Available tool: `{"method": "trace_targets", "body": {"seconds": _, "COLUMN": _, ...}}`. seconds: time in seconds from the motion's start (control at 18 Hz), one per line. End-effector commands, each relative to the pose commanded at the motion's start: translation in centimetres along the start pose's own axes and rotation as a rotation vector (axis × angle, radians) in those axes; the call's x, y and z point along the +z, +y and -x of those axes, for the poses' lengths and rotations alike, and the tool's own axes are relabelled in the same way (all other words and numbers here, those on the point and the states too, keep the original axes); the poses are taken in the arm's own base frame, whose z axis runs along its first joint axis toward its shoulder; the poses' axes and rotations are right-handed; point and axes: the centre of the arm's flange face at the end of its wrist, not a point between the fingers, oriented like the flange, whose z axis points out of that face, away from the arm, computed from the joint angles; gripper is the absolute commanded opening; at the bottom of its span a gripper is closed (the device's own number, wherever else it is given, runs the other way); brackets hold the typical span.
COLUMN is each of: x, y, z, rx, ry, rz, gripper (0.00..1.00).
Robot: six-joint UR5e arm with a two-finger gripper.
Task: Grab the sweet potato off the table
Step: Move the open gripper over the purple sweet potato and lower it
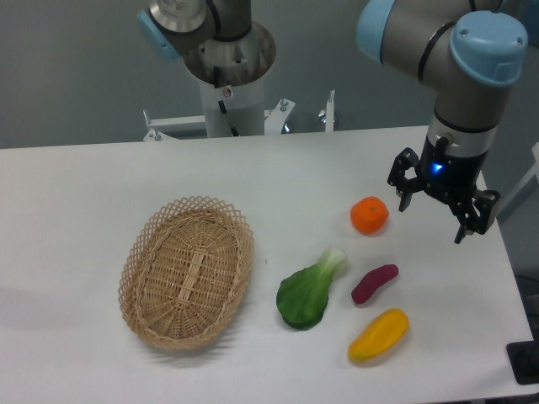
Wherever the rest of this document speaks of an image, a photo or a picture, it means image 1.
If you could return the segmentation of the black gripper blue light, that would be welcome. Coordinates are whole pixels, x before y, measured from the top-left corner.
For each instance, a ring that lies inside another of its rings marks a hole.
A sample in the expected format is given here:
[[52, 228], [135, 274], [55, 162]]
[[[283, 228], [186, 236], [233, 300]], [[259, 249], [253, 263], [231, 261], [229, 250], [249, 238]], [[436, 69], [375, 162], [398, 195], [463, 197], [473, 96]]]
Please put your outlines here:
[[[458, 157], [450, 150], [446, 137], [435, 143], [426, 137], [420, 158], [411, 148], [404, 148], [394, 159], [387, 183], [396, 189], [399, 211], [405, 211], [420, 191], [449, 205], [460, 224], [454, 239], [459, 244], [468, 235], [487, 232], [496, 218], [501, 195], [477, 187], [487, 152]], [[407, 173], [416, 176], [407, 178]]]

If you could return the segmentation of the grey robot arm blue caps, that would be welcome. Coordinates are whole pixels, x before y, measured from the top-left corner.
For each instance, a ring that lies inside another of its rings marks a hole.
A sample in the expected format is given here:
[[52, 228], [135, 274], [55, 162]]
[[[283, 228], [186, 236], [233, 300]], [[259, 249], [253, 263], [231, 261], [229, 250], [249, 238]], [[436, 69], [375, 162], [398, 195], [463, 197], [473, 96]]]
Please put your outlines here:
[[[458, 219], [456, 239], [483, 234], [499, 194], [476, 181], [518, 80], [525, 26], [498, 1], [370, 1], [357, 26], [359, 49], [433, 88], [433, 115], [421, 153], [403, 150], [388, 176], [408, 208], [423, 192]], [[253, 21], [248, 1], [153, 1], [137, 16], [149, 45], [182, 59], [200, 85], [210, 137], [278, 134], [285, 116], [266, 113], [264, 79], [275, 42]]]

